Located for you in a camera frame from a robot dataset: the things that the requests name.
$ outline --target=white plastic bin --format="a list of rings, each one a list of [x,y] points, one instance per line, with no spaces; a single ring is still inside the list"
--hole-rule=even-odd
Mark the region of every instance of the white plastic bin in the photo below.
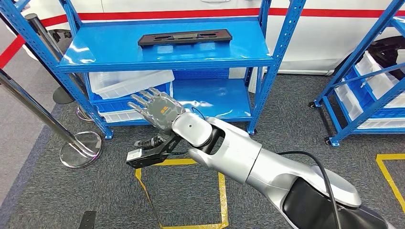
[[[379,71],[382,69],[382,67],[374,60],[369,52],[366,51],[362,60],[356,64],[356,69],[360,75],[366,75],[368,73]],[[383,96],[388,90],[399,82],[390,73],[382,73],[366,80],[376,99],[381,98],[381,96]],[[385,108],[397,107],[405,107],[405,93],[400,94],[385,106]]]
[[[370,118],[357,129],[381,129],[405,127],[405,118]]]
[[[174,80],[172,70],[90,73],[91,91],[103,99],[119,98]]]
[[[136,112],[135,110],[126,110],[126,111],[115,111],[115,112],[105,112],[99,113],[100,116],[103,116],[108,123],[124,122],[143,119],[143,116]]]
[[[347,84],[335,88],[335,92],[349,113],[351,120],[356,119],[361,113],[363,113],[362,106],[360,106],[359,101]]]
[[[353,121],[363,109],[359,101],[347,84],[335,88],[339,100],[343,103],[350,119]],[[362,123],[357,129],[380,129],[380,128],[401,128],[405,127],[405,118],[370,118]]]

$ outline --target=carpet floor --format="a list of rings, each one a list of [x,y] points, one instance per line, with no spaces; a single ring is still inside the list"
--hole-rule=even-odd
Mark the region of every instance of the carpet floor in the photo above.
[[[398,229],[404,228],[405,214],[382,175],[377,154],[404,153],[404,135],[353,135],[340,147],[324,143],[328,136],[325,120],[307,104],[320,92],[329,77],[280,75],[252,138],[274,152],[303,150],[313,153],[323,165],[354,184],[363,203],[380,213]],[[95,131],[94,124],[75,116],[75,104],[61,108],[59,120],[72,133]],[[244,123],[235,123],[245,128]],[[105,141],[101,157],[82,169],[69,169],[59,161],[63,140],[50,134],[32,166],[20,195],[8,197],[9,229],[75,229],[84,211],[97,211],[96,229],[159,228],[148,199],[125,164],[128,151],[139,139],[157,133],[152,126],[115,127],[114,138]],[[185,144],[178,151],[186,149]],[[304,156],[289,156],[313,164]],[[405,191],[405,161],[385,165],[402,195]],[[164,226],[221,223],[218,174],[200,165],[151,166],[142,169],[151,201]],[[276,209],[248,185],[225,178],[227,218],[230,229],[288,229]]]

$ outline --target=plastic storage box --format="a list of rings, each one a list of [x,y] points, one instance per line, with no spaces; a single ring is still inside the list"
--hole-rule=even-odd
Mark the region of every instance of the plastic storage box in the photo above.
[[[358,74],[352,69],[347,76],[344,77],[345,80],[349,80],[357,77]],[[365,83],[365,79],[355,80],[348,83],[348,86],[356,96],[360,106],[363,110],[370,107],[377,98],[373,95],[370,86]],[[402,118],[405,117],[405,107],[387,108],[384,107],[376,111],[372,118]]]
[[[99,113],[99,114],[100,114],[100,116],[104,117],[106,122],[108,122],[108,123],[116,123],[116,122],[143,119],[143,116],[133,109],[125,110],[125,111]]]
[[[356,64],[356,70],[359,75],[366,75],[381,69],[382,67],[374,60],[368,51],[364,53],[362,60]],[[396,79],[390,73],[382,73],[368,79],[363,79],[362,83],[364,83],[364,86],[361,89],[367,90],[372,96],[373,100],[376,101],[398,82],[398,79]],[[405,93],[400,94],[385,106],[385,108],[398,107],[405,107]]]
[[[91,91],[102,99],[120,98],[174,80],[171,70],[90,73]]]
[[[337,99],[340,100],[341,106],[344,106],[343,113],[348,122],[356,119],[361,113],[363,108],[357,99],[357,96],[350,89],[348,84],[343,84],[335,88]],[[378,118],[379,116],[390,116],[386,118]],[[390,108],[382,109],[376,112],[373,118],[368,119],[362,123],[357,129],[379,129],[379,128],[401,128],[405,127],[405,109]]]
[[[129,101],[136,103],[135,100],[130,97],[130,94],[115,99],[101,98],[101,96],[91,91],[89,77],[85,77],[85,84],[87,88],[87,94],[89,96],[89,101],[93,106],[97,108],[99,113],[125,111],[129,109],[129,106],[127,104]],[[155,88],[161,92],[166,92],[167,94],[173,95],[173,87],[171,82],[155,86]]]

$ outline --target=white car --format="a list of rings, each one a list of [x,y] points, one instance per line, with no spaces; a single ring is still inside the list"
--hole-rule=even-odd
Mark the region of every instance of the white car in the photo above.
[[[331,74],[358,45],[390,2],[307,0],[280,73]],[[243,16],[255,12],[252,8],[259,8],[261,0],[72,0],[72,3],[76,11],[82,13],[84,21],[111,21],[173,18],[177,15],[184,17],[201,14],[201,10],[204,10],[204,16]],[[272,1],[266,38],[271,52],[288,5],[289,0]],[[36,13],[43,20],[64,15],[64,10],[58,0],[31,0],[29,7],[23,11],[24,15],[28,13]],[[67,23],[58,23],[47,29],[68,30],[69,26]],[[398,35],[395,29],[387,28],[377,40]]]

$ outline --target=robotic arm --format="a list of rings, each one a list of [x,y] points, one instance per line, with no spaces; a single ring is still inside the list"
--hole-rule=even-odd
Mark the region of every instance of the robotic arm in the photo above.
[[[241,183],[248,183],[277,208],[294,229],[335,229],[334,211],[324,176],[318,166],[308,166],[270,152],[252,140],[245,131],[220,119],[206,120],[186,112],[183,106],[154,88],[142,91],[148,101],[133,96],[144,108],[129,102],[168,138],[148,152],[128,153],[127,164],[134,168],[160,163],[182,140],[188,153],[201,165],[212,168]],[[213,148],[223,138],[219,149]],[[334,194],[341,228],[394,229],[381,216],[362,206],[356,188],[341,176],[326,170]]]

